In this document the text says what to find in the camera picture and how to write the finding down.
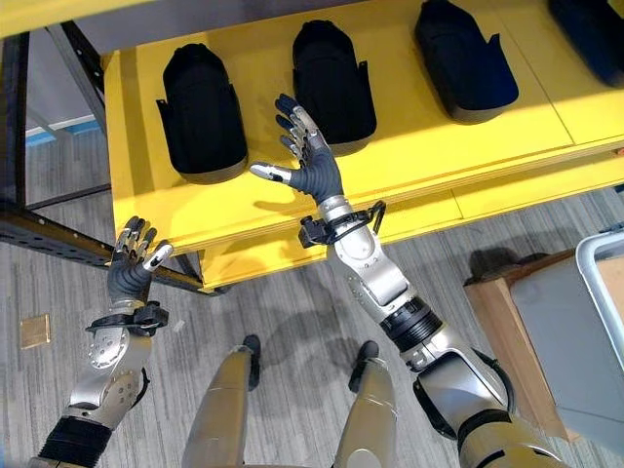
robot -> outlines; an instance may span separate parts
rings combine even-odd
[[[280,95],[276,106],[283,114],[277,122],[288,133],[281,141],[301,168],[254,163],[252,173],[314,198],[320,219],[309,216],[301,221],[301,244],[327,246],[335,273],[346,278],[356,300],[413,372],[414,395],[433,428],[457,440],[460,465],[565,467],[513,414],[513,390],[504,371],[441,320],[385,255],[376,236],[384,205],[354,211],[344,195],[332,150],[309,114],[285,95]],[[87,328],[94,342],[85,370],[62,418],[29,468],[95,466],[112,431],[146,390],[143,366],[151,338],[168,318],[157,302],[147,301],[147,295],[152,272],[173,248],[163,242],[144,259],[156,232],[148,230],[139,241],[143,225],[142,219],[134,217],[120,235],[108,274],[111,314]],[[259,338],[249,335],[223,361],[190,430],[184,468],[243,466],[247,394],[259,383],[260,358]],[[374,342],[360,349],[349,388],[357,397],[333,467],[394,466],[394,391]]]

black shoe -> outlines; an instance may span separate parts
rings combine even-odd
[[[362,382],[362,375],[364,369],[367,367],[367,359],[379,357],[379,345],[372,340],[365,342],[358,351],[358,357],[353,365],[353,371],[351,372],[351,378],[349,379],[349,390],[353,393],[360,391],[360,382]]]
[[[262,346],[256,334],[248,334],[243,340],[243,346],[252,350],[252,368],[250,369],[249,390],[252,392],[260,383],[260,354]]]

black glove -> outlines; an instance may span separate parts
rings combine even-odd
[[[126,300],[147,302],[152,274],[171,254],[174,248],[167,241],[162,241],[154,253],[144,259],[149,245],[156,237],[156,229],[151,227],[139,241],[145,220],[133,216],[119,235],[113,253],[106,283],[108,295],[113,304]]]
[[[312,118],[292,97],[280,95],[275,105],[287,117],[278,115],[277,123],[290,134],[280,140],[299,160],[301,169],[254,163],[250,171],[256,176],[285,183],[311,195],[317,205],[330,197],[343,195],[340,170],[332,150]]]

plastic container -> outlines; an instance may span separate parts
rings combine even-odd
[[[624,311],[598,267],[618,257],[624,230],[589,237],[511,294],[565,427],[624,455]]]

gray carpet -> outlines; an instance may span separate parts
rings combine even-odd
[[[91,132],[31,149],[29,202],[106,182],[104,146]],[[41,213],[111,242],[110,203],[109,194],[99,194]],[[623,219],[623,200],[608,189],[421,236],[387,252],[440,315],[490,352],[462,290],[471,253],[494,246],[519,255],[553,253]],[[20,466],[42,447],[66,403],[87,352],[83,328],[105,311],[105,272],[4,244],[0,253],[4,456],[7,466]],[[213,372],[250,332],[262,338],[265,354],[250,400],[248,463],[331,466],[353,401],[349,363],[358,344],[373,338],[397,392],[398,466],[458,466],[455,444],[430,428],[395,349],[325,263],[249,281],[217,298],[159,285],[151,297],[172,312],[172,325],[184,325],[156,335],[151,388],[113,435],[100,467],[178,466]],[[52,343],[20,351],[20,318],[46,312]],[[571,466],[624,467],[622,458],[588,441],[552,443]]]

